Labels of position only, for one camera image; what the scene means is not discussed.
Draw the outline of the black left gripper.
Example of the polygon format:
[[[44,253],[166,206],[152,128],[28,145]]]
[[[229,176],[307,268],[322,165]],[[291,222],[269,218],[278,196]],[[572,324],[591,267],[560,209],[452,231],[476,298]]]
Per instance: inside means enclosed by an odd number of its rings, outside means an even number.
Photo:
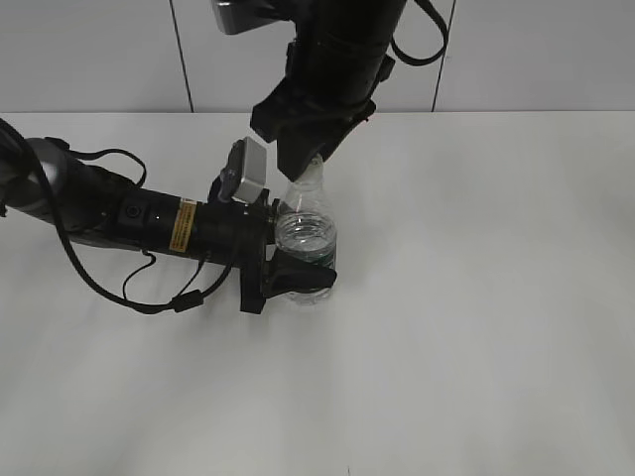
[[[213,185],[207,203],[195,216],[195,239],[204,259],[223,267],[216,281],[202,291],[204,298],[214,294],[234,268],[239,270],[240,310],[247,313],[260,313],[266,298],[313,294],[334,285],[336,270],[307,263],[280,249],[265,265],[267,247],[273,243],[269,189],[262,189],[252,203],[224,202],[219,193],[220,187]]]

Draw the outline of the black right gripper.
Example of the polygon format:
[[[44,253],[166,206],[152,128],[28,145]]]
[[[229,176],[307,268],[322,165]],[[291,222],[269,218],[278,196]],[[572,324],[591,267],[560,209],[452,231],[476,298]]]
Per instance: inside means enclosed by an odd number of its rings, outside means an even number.
[[[283,79],[253,107],[250,120],[263,140],[277,142],[278,170],[296,181],[316,155],[324,162],[330,159],[375,113],[372,95],[394,65],[374,47],[311,39],[290,42]]]

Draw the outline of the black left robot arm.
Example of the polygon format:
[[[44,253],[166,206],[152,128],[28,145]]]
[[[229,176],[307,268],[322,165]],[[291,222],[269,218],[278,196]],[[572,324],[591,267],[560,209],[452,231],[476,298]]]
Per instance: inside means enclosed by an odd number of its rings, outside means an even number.
[[[240,308],[259,313],[267,299],[333,286],[336,272],[282,251],[274,244],[277,211],[265,188],[266,151],[246,137],[236,141],[206,201],[146,189],[102,168],[107,150],[76,151],[62,139],[24,138],[1,124],[1,209],[15,209],[52,224],[80,277],[96,293],[143,314],[183,312],[202,305],[232,269],[240,272]],[[139,251],[213,263],[223,270],[203,291],[183,289],[167,303],[143,303],[99,285],[80,263],[74,244]]]

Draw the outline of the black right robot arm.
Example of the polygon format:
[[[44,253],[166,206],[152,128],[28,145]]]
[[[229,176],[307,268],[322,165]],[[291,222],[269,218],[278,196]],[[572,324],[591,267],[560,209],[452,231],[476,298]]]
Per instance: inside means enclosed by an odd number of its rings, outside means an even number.
[[[309,1],[295,15],[285,75],[252,109],[250,126],[277,145],[278,170],[297,180],[328,160],[376,110],[372,96],[395,65],[388,48],[402,1]]]

